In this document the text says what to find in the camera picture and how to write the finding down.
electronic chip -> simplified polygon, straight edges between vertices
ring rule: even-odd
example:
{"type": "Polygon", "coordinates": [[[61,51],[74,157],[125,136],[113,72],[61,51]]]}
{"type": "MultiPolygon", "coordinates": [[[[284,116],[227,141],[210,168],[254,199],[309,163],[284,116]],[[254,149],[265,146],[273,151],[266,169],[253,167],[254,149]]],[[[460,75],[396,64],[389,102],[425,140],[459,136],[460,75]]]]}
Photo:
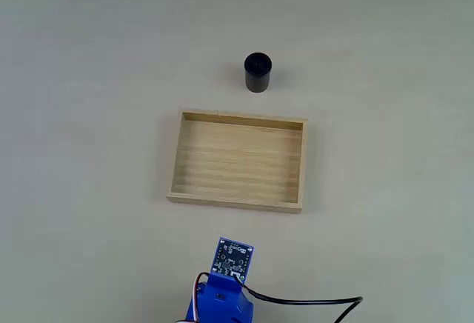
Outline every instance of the electronic chip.
{"type": "Polygon", "coordinates": [[[252,253],[253,247],[250,245],[221,238],[214,256],[212,271],[225,276],[236,275],[245,282],[252,253]]]}

wire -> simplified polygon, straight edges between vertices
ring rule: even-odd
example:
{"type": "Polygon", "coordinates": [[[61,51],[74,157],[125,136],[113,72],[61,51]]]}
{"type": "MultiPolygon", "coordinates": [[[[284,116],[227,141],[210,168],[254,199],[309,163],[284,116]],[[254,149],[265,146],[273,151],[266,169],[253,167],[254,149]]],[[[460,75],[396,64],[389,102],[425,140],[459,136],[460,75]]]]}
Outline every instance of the wire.
{"type": "MultiPolygon", "coordinates": [[[[192,321],[177,321],[176,323],[199,323],[199,314],[198,314],[198,285],[199,285],[199,280],[201,279],[202,276],[207,276],[209,277],[209,273],[200,273],[197,275],[196,279],[194,280],[193,284],[193,294],[192,294],[192,300],[191,300],[191,305],[193,308],[193,320],[192,321]]],[[[248,293],[252,296],[254,296],[256,299],[260,299],[262,301],[266,302],[271,302],[271,303],[276,303],[276,304],[290,304],[290,305],[295,305],[295,306],[310,306],[310,305],[329,305],[329,304],[347,304],[350,303],[351,305],[345,309],[344,312],[334,321],[334,323],[340,323],[342,319],[344,319],[351,310],[356,308],[356,306],[362,302],[363,298],[362,297],[352,297],[349,299],[320,299],[320,300],[295,300],[295,299],[277,299],[275,297],[270,297],[266,295],[262,295],[261,293],[258,293],[252,289],[250,289],[248,286],[246,286],[240,279],[236,276],[233,275],[234,280],[237,281],[237,283],[246,289],[248,293]]]]}
{"type": "Polygon", "coordinates": [[[252,296],[254,296],[256,299],[260,299],[262,301],[266,302],[272,302],[276,304],[291,304],[295,306],[310,306],[310,305],[327,305],[327,304],[347,304],[351,303],[351,305],[335,320],[334,323],[339,323],[344,319],[347,314],[356,306],[362,302],[363,298],[362,297],[352,297],[350,299],[322,299],[322,300],[294,300],[294,299],[277,299],[275,297],[270,297],[270,296],[265,296],[262,295],[261,293],[258,293],[254,290],[251,290],[249,287],[247,287],[240,279],[236,276],[233,275],[234,280],[237,281],[237,283],[245,288],[248,293],[252,296]]]}
{"type": "Polygon", "coordinates": [[[193,291],[192,291],[192,299],[191,299],[191,306],[193,308],[193,320],[192,321],[177,321],[176,323],[199,323],[199,314],[198,314],[198,285],[199,280],[202,276],[209,277],[209,273],[200,273],[196,276],[193,284],[193,291]]]}

black cylinder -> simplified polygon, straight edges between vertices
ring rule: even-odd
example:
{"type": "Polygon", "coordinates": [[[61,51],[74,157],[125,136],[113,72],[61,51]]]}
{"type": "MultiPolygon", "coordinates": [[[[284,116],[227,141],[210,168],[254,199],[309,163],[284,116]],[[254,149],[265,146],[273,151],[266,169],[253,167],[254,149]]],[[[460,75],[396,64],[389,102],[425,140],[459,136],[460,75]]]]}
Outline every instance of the black cylinder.
{"type": "Polygon", "coordinates": [[[272,61],[263,53],[252,53],[244,63],[245,84],[252,92],[264,92],[270,80],[272,61]]]}

wooden tray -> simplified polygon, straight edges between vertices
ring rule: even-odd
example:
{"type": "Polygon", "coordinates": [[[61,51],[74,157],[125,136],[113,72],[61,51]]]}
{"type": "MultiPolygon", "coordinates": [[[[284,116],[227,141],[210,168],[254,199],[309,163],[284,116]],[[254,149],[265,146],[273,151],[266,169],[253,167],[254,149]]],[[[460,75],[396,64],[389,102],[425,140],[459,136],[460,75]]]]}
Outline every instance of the wooden tray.
{"type": "Polygon", "coordinates": [[[183,110],[167,198],[298,213],[306,139],[304,119],[183,110]]]}

tabletop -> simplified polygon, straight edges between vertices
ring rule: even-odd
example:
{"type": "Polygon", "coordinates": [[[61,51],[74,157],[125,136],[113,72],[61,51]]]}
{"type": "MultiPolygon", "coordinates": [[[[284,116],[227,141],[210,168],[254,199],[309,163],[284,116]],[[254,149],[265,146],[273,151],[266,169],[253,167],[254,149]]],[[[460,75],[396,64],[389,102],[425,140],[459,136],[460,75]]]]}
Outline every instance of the tabletop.
{"type": "Polygon", "coordinates": [[[222,236],[255,247],[258,292],[471,322],[473,3],[0,0],[0,320],[183,319],[222,236]],[[169,203],[179,108],[308,119],[303,211],[169,203]]]}

